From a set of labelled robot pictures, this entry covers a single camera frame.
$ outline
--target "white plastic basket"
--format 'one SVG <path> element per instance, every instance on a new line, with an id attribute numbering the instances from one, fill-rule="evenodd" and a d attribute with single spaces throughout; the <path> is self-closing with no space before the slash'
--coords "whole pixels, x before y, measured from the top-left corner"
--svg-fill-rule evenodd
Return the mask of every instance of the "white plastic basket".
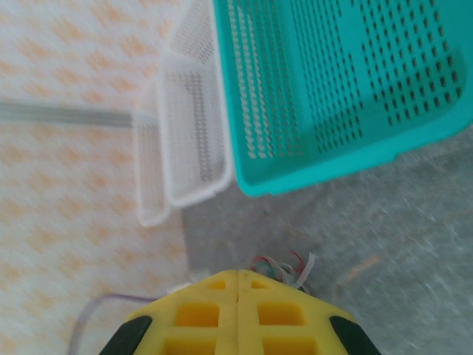
<path id="1" fill-rule="evenodd" d="M 163 175 L 156 95 L 153 80 L 132 113 L 137 216 L 144 227 L 162 223 L 171 211 Z"/>
<path id="2" fill-rule="evenodd" d="M 169 34 L 158 74 L 168 199 L 186 207 L 233 180 L 228 115 L 210 0 L 190 1 Z"/>

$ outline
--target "gray concrete floor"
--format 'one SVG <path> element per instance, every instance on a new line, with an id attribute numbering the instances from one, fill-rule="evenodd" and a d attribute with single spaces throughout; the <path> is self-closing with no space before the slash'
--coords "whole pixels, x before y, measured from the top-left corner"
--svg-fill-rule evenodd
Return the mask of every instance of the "gray concrete floor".
<path id="1" fill-rule="evenodd" d="M 473 354 L 473 129 L 395 162 L 282 196 L 236 185 L 183 213 L 190 266 L 316 254 L 313 294 L 383 354 Z"/>

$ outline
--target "teal plastic basket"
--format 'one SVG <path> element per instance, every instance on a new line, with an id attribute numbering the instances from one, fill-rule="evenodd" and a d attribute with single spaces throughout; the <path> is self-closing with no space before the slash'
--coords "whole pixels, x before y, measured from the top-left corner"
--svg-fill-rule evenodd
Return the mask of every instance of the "teal plastic basket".
<path id="1" fill-rule="evenodd" d="M 472 120 L 473 1 L 214 0 L 236 178 L 280 194 Z"/>

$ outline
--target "orange patterned surface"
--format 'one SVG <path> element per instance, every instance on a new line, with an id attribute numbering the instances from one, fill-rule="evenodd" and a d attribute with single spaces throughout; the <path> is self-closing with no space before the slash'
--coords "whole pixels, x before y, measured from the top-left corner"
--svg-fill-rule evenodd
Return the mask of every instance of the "orange patterned surface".
<path id="1" fill-rule="evenodd" d="M 0 99 L 130 111 L 186 1 L 0 1 Z"/>
<path id="2" fill-rule="evenodd" d="M 141 228 L 133 176 L 130 129 L 0 123 L 0 354 L 65 354 L 91 298 L 186 278 L 180 216 Z M 81 354 L 139 306 L 101 306 Z"/>

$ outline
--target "plastic basket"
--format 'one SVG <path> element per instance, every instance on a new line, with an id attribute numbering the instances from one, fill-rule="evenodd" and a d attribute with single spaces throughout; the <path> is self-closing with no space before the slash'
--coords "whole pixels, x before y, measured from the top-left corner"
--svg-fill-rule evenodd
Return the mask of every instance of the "plastic basket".
<path id="1" fill-rule="evenodd" d="M 163 176 L 155 81 L 132 113 L 132 121 L 137 216 L 142 226 L 156 226 L 166 220 L 171 207 Z"/>
<path id="2" fill-rule="evenodd" d="M 279 194 L 472 120 L 473 1 L 215 0 L 236 178 Z"/>
<path id="3" fill-rule="evenodd" d="M 211 1 L 194 0 L 163 49 L 158 75 L 168 197 L 185 207 L 233 180 L 230 132 Z"/>

